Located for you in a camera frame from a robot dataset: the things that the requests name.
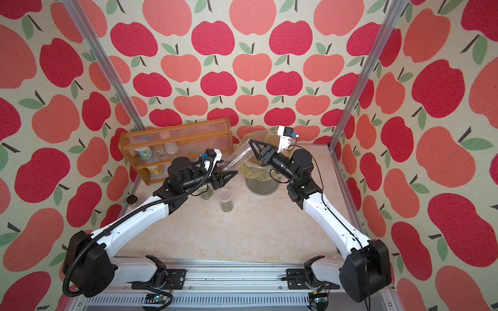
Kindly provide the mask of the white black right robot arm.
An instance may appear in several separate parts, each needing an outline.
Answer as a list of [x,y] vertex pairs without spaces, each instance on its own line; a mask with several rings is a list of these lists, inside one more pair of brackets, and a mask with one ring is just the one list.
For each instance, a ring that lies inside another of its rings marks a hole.
[[380,240],[361,233],[326,198],[312,177],[314,157],[302,147],[291,157],[268,143],[249,140],[255,158],[288,179],[287,191],[292,202],[310,215],[326,232],[344,259],[337,266],[324,257],[311,263],[311,272],[320,282],[339,285],[357,303],[370,302],[372,294],[392,282],[389,249]]

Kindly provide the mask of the clear plastic jar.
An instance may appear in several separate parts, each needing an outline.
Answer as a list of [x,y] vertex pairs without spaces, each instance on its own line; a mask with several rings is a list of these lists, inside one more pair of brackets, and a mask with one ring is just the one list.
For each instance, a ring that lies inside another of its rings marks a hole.
[[242,166],[246,165],[254,158],[255,154],[249,141],[245,141],[239,145],[238,149],[235,150],[233,154],[219,165],[219,169],[221,172],[238,171]]

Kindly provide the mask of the second jar behind left arm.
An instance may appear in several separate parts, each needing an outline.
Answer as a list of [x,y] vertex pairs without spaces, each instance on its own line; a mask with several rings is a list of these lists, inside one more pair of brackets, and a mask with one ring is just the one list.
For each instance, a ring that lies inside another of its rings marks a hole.
[[213,196],[213,189],[209,185],[204,185],[199,189],[198,196],[203,200],[209,200]]

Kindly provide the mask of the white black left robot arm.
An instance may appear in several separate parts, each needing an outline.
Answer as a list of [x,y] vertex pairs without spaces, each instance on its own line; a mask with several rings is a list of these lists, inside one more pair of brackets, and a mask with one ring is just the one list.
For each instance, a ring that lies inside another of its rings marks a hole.
[[166,265],[154,256],[119,260],[115,255],[146,228],[173,214],[201,187],[224,187],[237,171],[220,168],[221,158],[220,150],[208,149],[196,161],[174,159],[162,186],[139,207],[101,229],[74,234],[63,266],[63,294],[91,298],[110,285],[125,283],[156,292],[168,283]]

